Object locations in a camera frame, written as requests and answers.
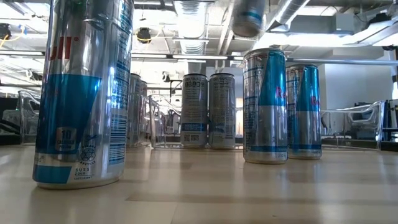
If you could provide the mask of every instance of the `cable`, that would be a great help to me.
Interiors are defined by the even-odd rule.
[[[8,38],[8,34],[6,34],[6,36],[1,41],[0,48],[2,47],[2,45],[4,44],[4,42],[6,41],[7,38]]]
[[[4,44],[5,41],[10,42],[10,41],[15,41],[15,40],[17,40],[17,39],[20,39],[20,38],[22,37],[22,35],[24,34],[24,30],[21,29],[21,31],[22,31],[22,32],[21,32],[21,34],[20,34],[19,36],[17,36],[17,37],[14,38],[14,39],[11,39],[11,40],[6,40],[7,37],[8,37],[8,34],[7,34],[6,37],[1,41],[0,48],[2,47],[2,45]]]
[[[326,7],[326,9],[324,9],[324,10],[321,12],[321,14],[319,14],[319,16],[322,16],[322,14],[323,14],[326,10],[328,10],[328,8],[330,8],[330,7],[333,7],[334,9],[336,9],[336,13],[339,12],[339,10],[336,8],[336,6],[328,6],[328,7]]]

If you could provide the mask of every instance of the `wall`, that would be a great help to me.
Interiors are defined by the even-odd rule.
[[[392,99],[391,68],[374,65],[321,65],[321,109]]]

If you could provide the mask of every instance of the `red bull can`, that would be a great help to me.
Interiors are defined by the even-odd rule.
[[[262,29],[266,0],[237,0],[232,30],[241,37],[255,37]]]
[[[124,170],[132,0],[52,1],[33,179],[110,184]]]
[[[257,49],[244,56],[243,157],[246,162],[287,160],[285,55]]]
[[[315,65],[286,68],[289,158],[322,156],[319,73]]]
[[[209,80],[209,145],[216,149],[235,147],[235,77],[229,73],[212,74]]]
[[[129,87],[129,116],[127,121],[127,147],[138,146],[140,106],[142,104],[142,80],[137,74],[132,73]]]
[[[207,77],[184,75],[182,81],[181,144],[183,147],[207,145]]]

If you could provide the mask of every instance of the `blue and silver can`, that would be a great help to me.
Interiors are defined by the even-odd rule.
[[[209,145],[215,149],[233,149],[236,135],[234,75],[212,74],[209,80],[209,96]]]
[[[287,160],[285,55],[257,49],[244,56],[243,157],[247,162]]]
[[[262,29],[266,0],[237,0],[233,12],[232,30],[241,37],[255,37]]]
[[[129,116],[127,121],[127,147],[136,147],[139,143],[140,107],[142,100],[142,80],[132,73],[129,87]]]
[[[207,77],[202,74],[184,75],[181,111],[183,147],[205,147],[207,124]]]
[[[289,158],[322,156],[319,74],[314,65],[286,69]]]
[[[52,1],[33,179],[110,184],[124,170],[132,0]]]

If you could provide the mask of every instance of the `ceiling light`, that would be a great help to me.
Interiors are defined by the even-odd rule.
[[[226,60],[227,56],[216,56],[216,55],[173,55],[176,59],[202,59],[202,60]]]
[[[43,56],[43,52],[23,51],[23,50],[0,50],[0,55],[38,55],[38,56]]]
[[[131,57],[136,58],[166,58],[166,55],[162,54],[131,54]]]

